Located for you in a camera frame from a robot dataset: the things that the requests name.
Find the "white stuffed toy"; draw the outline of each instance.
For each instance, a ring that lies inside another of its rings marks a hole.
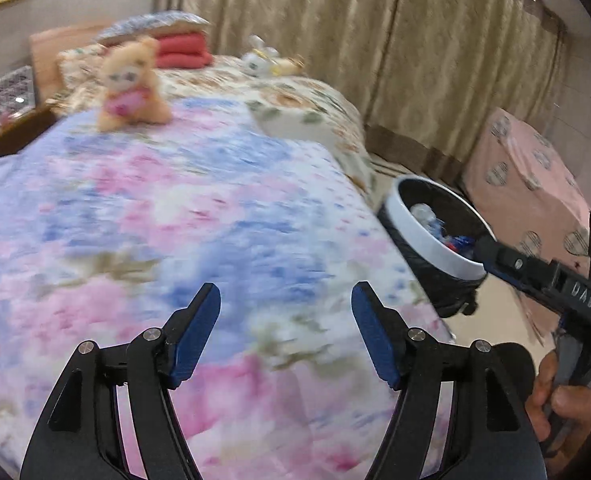
[[[249,38],[252,50],[242,56],[242,71],[254,77],[301,75],[304,62],[301,59],[281,58],[280,53],[266,46],[258,36]]]

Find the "black trash bag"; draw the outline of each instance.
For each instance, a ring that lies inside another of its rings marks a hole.
[[[489,234],[486,225],[476,214],[439,186],[424,180],[403,180],[398,193],[408,209],[419,203],[429,205],[445,223],[445,231],[451,236],[468,236],[478,240]],[[434,267],[413,250],[393,225],[386,202],[377,217],[418,278],[440,317],[451,317],[459,312],[471,316],[477,310],[477,289],[486,279],[486,274],[479,280],[462,280]]]

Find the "floor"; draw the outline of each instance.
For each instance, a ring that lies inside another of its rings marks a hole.
[[[377,171],[375,198],[376,209],[389,193],[394,177],[411,173],[403,166],[385,162],[372,156]],[[535,337],[520,307],[514,288],[507,283],[489,276],[478,291],[479,308],[473,316],[457,316],[446,319],[460,346],[469,346],[476,339],[486,339],[492,344],[517,342],[531,352],[536,365],[553,349],[552,339],[541,344]]]

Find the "screw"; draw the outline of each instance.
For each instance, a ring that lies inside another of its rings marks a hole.
[[[84,343],[80,343],[78,351],[81,354],[88,354],[91,350],[93,350],[93,346],[93,341],[85,341]]]
[[[409,330],[409,337],[414,341],[424,341],[427,338],[427,335],[424,333],[424,330],[412,328]]]
[[[489,353],[491,351],[491,343],[489,343],[488,341],[485,341],[483,339],[478,339],[475,342],[475,347],[480,351],[483,352],[485,354]]]
[[[144,331],[142,337],[144,337],[147,341],[155,341],[157,338],[160,337],[162,332],[159,328],[149,328]]]

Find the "beige curtain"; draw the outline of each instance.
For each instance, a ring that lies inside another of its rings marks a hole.
[[[453,182],[493,107],[543,132],[564,37],[535,0],[399,0],[367,148]]]
[[[372,101],[397,0],[156,0],[212,23],[211,47],[239,56],[257,34],[283,56],[303,56],[309,76],[341,91],[362,113]]]

